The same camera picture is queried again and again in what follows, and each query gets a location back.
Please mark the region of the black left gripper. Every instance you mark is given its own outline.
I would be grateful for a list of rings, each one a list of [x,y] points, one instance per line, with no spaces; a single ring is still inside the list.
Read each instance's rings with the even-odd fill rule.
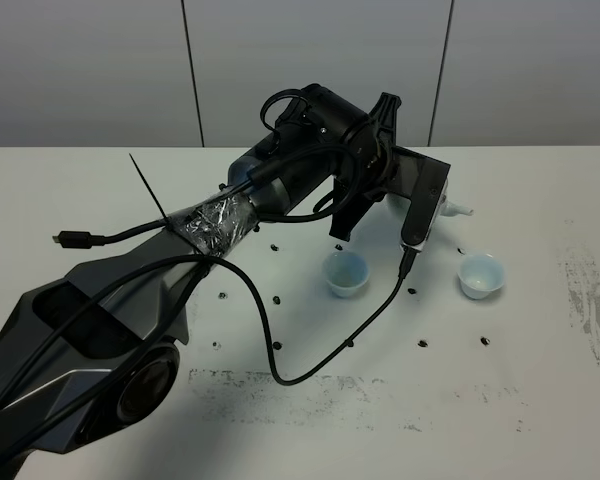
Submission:
[[[383,92],[369,117],[345,117],[339,142],[356,157],[360,170],[357,193],[341,210],[331,216],[329,235],[349,241],[351,233],[373,205],[386,195],[386,182],[392,170],[392,148],[397,144],[399,96]]]

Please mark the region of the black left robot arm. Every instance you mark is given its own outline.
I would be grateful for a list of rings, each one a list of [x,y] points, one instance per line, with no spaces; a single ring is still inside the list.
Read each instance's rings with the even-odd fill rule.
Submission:
[[[390,171],[399,97],[363,111],[311,84],[274,100],[286,108],[210,198],[111,236],[57,235],[76,249],[144,241],[19,298],[0,331],[0,479],[36,450],[67,453],[150,415],[176,380],[190,296],[260,223],[295,222],[327,179],[309,221],[329,218],[347,236],[368,210]]]

